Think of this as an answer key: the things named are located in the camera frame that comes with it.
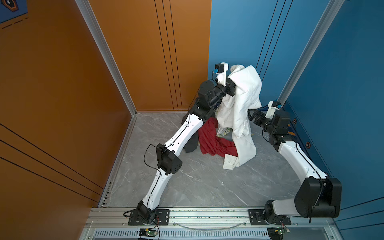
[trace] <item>red cloth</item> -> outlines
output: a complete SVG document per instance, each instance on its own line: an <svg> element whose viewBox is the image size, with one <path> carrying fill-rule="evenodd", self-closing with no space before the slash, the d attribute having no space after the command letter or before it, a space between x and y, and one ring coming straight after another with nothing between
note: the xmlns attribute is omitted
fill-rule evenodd
<svg viewBox="0 0 384 240"><path fill-rule="evenodd" d="M212 156L218 154L225 157L226 154L229 154L237 157L235 144L227 139L217 137L216 128L218 128L217 119L210 117L198 130L201 152L203 154L209 153Z"/></svg>

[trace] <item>white cloth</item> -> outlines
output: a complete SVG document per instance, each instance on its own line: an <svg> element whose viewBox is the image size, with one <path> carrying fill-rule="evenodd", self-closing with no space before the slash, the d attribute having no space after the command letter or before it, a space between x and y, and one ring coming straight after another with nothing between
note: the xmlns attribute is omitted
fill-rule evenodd
<svg viewBox="0 0 384 240"><path fill-rule="evenodd" d="M224 158L225 169L233 169L246 163L256 155L256 147L251 137L251 127L248 120L248 109L260 108L259 94L262 81L253 66L231 66L231 74L228 78L236 84L234 96L228 94L223 97L217 112L217 121L220 128L233 129L232 139L235 143L238 157Z"/></svg>

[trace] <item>black diagonal line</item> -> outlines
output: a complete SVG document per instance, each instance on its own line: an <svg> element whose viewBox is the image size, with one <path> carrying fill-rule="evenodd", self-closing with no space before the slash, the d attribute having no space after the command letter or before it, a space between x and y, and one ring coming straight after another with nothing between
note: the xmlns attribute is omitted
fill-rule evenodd
<svg viewBox="0 0 384 240"><path fill-rule="evenodd" d="M376 214L376 213L379 213L379 212L384 212L384 210L377 211L377 212L371 212L369 214L362 214L362 215L359 215L359 216L349 217L349 218L345 218L345 219L340 219L340 220L336 220L335 222L339 222L339 221L343 221L343 220L347 220L347 219L351 219L351 218L355 218L355 217L362 217L362 216L366 216L366 215Z"/></svg>
<svg viewBox="0 0 384 240"><path fill-rule="evenodd" d="M15 150L17 150L17 151L21 152L22 154L24 154L24 155L26 155L26 156L28 156L28 157L32 158L33 160L35 160L35 161L37 161L37 162L39 162L39 163L43 164L44 166L46 166L46 167L48 167L48 168L50 168L50 169L54 170L55 172L57 172L57 173L59 173L59 174L63 175L64 177L66 177L66 178L68 178L68 179L70 179L70 180L74 181L75 183L78 183L78 184L80 184L81 186L85 187L86 189L89 189L89 190L91 190L92 192L94 192L94 193L98 194L98 193L97 193L97 192L95 192L94 190L92 190L92 189L90 189L90 188L87 188L86 186L82 185L81 183L79 183L79 182L77 182L77 181L73 180L72 178L70 178L70 177L68 177L68 176L66 176L66 175L64 175L64 174L62 174L61 172L59 172L59 171L57 171L57 170L53 169L52 167L50 167L50 166L48 166L48 165L46 165L46 164L44 164L44 163L40 162L40 161L39 161L39 160L37 160L36 158L34 158L34 157L31 157L30 155L26 154L25 152L23 152L23 151L21 151L21 150L19 150L19 149L15 148L15 147L13 147L12 145L10 145L10 144L8 144L8 143L4 142L3 140L1 140L1 139L0 139L0 142L2 142L2 143L4 143L4 144L6 144L6 145L10 146L11 148L13 148L13 149L15 149Z"/></svg>
<svg viewBox="0 0 384 240"><path fill-rule="evenodd" d="M33 173L34 175L37 175L37 176L42 177L42 178L44 178L44 179L46 179L46 180L48 180L48 181L50 181L50 182L53 182L54 184L57 184L57 185L59 185L59 186L61 186L61 187L64 187L63 185L61 185L61 184L59 184L59 183L57 183L57 182L54 182L54 181L52 181L52 180L50 180L50 179L48 179L48 178L46 178L46 177L43 177L43 176L41 176L41 175L39 175L39 174L37 174L37 173L35 173L35 172L32 172L31 170L28 170L28 169L26 169L25 167L22 167L22 166L20 166L20 165L17 165L16 163L13 163L13 162L11 162L11 161L9 161L9 160L3 158L3 157L0 157L0 158L3 159L4 161L7 161L7 162L9 162L9 163L11 163L11 164L17 166L17 167L22 168L22 169L24 169L24 170L26 170L26 171L28 171L28 172L30 172L30 173ZM67 187L64 187L64 188L65 188L65 189L68 189L68 190L71 191L71 192L77 193L77 194L79 194L80 196L86 197L86 198L88 198L89 200L92 200L92 201L98 203L98 201L95 201L95 200L93 200L93 199L91 199L91 198L89 198L89 197L87 197L87 196L84 196L83 194L80 194L80 193L78 193L78 192L76 192L76 191L74 191L74 190L72 190L72 189L69 189L69 188L67 188Z"/></svg>
<svg viewBox="0 0 384 240"><path fill-rule="evenodd" d="M277 3L278 3L278 2L279 2L279 0L276 1L275 9L273 10L273 14L272 14L272 17L271 17L271 21L269 22L268 30L267 30L266 35L265 35L265 38L264 38L264 43L263 43L262 49L261 49L261 51L260 51L259 60L257 60L256 70L257 70L257 65L259 65L260 57L262 56L262 52L263 52L263 48L264 48L264 44L265 44L265 40L266 40L266 37L268 36L269 28L271 27L272 19L273 19L273 16L275 15L275 11L276 11L276 7L277 7Z"/></svg>
<svg viewBox="0 0 384 240"><path fill-rule="evenodd" d="M350 207L356 207L356 206L361 205L361 204L366 204L366 203L368 203L368 202L373 202L373 201L376 201L376 200L379 200L379 199L383 199L383 198L384 198L384 197L379 197L379 198L372 199L372 200L369 200L369 201L366 201L366 202L362 202L362 203L360 203L360 204L356 204L356 205L353 205L353 206L345 207L345 208L343 208L343 209L340 209L340 211L341 211L341 210L344 210L344 209L348 209L348 208L350 208Z"/></svg>
<svg viewBox="0 0 384 240"><path fill-rule="evenodd" d="M166 53L164 52L163 39L161 38L160 22L159 22L159 15L158 15L158 13L157 13L156 0L153 0L153 1L155 2L155 10L156 10L156 16L157 16L157 23L159 24L159 32L160 32L161 46L163 47L164 62L165 62L165 64L166 64L166 70L167 70L167 77L168 77L168 85L169 85L170 99L171 99L171 101L172 101L172 108L173 108L173 110L175 110L175 107L173 106L172 91L170 90L170 82L169 82L169 76L168 76L168 68L167 68L167 61L166 61Z"/></svg>
<svg viewBox="0 0 384 240"><path fill-rule="evenodd" d="M3 124L0 123L1 126L5 127L8 131L12 132L13 134L15 134L16 136L20 137L21 139L23 139L24 141L26 141L27 143L31 144L32 146L34 146L35 148L39 149L40 151L42 151L43 153L47 154L48 156L50 156L51 158L55 159L56 161L58 161L59 163L61 163L62 165L66 166L67 168L71 169L72 171L74 171L75 173L79 174L80 176L82 176L83 178L87 179L88 181L90 181L91 183L93 183L94 185L98 186L99 188L103 189L102 187L100 187L99 185L97 185L96 183L94 183L93 181L89 180L88 178L86 178L85 176L81 175L79 172L75 171L74 169L72 169L71 167L69 167L68 165L66 165L65 163L59 161L57 158L53 157L51 154L47 153L46 151L42 150L41 148L39 148L38 146L36 146L35 144L31 143L30 141L26 140L25 138L23 138L22 136L20 136L19 134L15 133L14 131L10 130L9 128L7 128L6 126L4 126Z"/></svg>
<svg viewBox="0 0 384 240"><path fill-rule="evenodd" d="M273 36L275 35L277 25L279 25L279 21L280 21L281 13L283 12L283 9L284 9L285 2L286 2L286 1L287 1L287 0L284 0L283 7L281 8L281 12L280 12L279 18L277 19L277 23L276 23L276 26L275 26L275 30L273 31L273 34L272 34L271 42L269 43L268 50L266 51L265 58L264 58L264 61L263 61L263 65L262 65L262 67L261 67L261 69L260 69L259 74L261 74L261 72L262 72L262 70L263 70L263 66L264 66L264 63L265 63L265 59L266 59L266 57L267 57L267 55L268 55L269 48L271 47L271 43L272 43L272 40L273 40Z"/></svg>
<svg viewBox="0 0 384 240"><path fill-rule="evenodd" d="M287 16L288 16L289 10L291 9L292 3L293 3L293 0L291 1L291 5L289 6L289 9L288 9L287 15L285 16L285 19L284 19L284 22L283 22L283 26L282 26L282 27L281 27L281 29L280 29L280 33L279 33L279 36L277 37L277 40L276 40L275 46L273 47L273 51L272 51L271 57L269 58L269 62L268 62L268 65L267 65L267 67L266 67L266 69L265 69L265 72L264 72L264 75L263 75L263 79L262 79L262 81L264 80L264 77L265 77L266 71L268 70L268 67L269 67L269 63L271 62L271 59L272 59L273 53L275 52L275 48L276 48L277 42L279 41L279 38L280 38L280 34L281 34L282 30L283 30L283 27L284 27L284 24L285 24L285 20L287 20Z"/></svg>
<svg viewBox="0 0 384 240"><path fill-rule="evenodd" d="M172 21L173 43L175 44L175 56L176 56L176 67L177 67L177 80L179 81L179 93L180 93L181 110L183 110L183 100L182 100L182 97L181 97L180 77L179 77L179 65L177 64L175 30L173 29L172 8L171 8L171 6L170 6L170 0L169 0L169 9L170 9L170 19L171 19L171 21Z"/></svg>
<svg viewBox="0 0 384 240"><path fill-rule="evenodd" d="M164 12L164 21L166 22L166 31L167 31L167 40L168 40L168 49L169 49L169 58L170 58L170 66L172 68L172 77L173 77L173 87L175 88L175 96L176 96L176 105L177 105L177 110L179 110L179 102L177 101L177 93L176 93L176 84L175 84L175 75L173 74L173 64L172 64L172 56L170 54L170 46L169 46L169 38L168 38L168 28L167 28L167 20L166 20L166 11L164 9L164 1L161 0L163 3L163 12Z"/></svg>
<svg viewBox="0 0 384 240"><path fill-rule="evenodd" d="M350 228L345 228L345 229L339 229L339 231L348 230L348 229L354 229L354 228L361 228L361 227L370 227L370 226L376 226L376 225L382 225L382 224L384 224L384 222L376 223L376 224L371 224L371 225L365 225L365 226L359 226L359 227L350 227Z"/></svg>

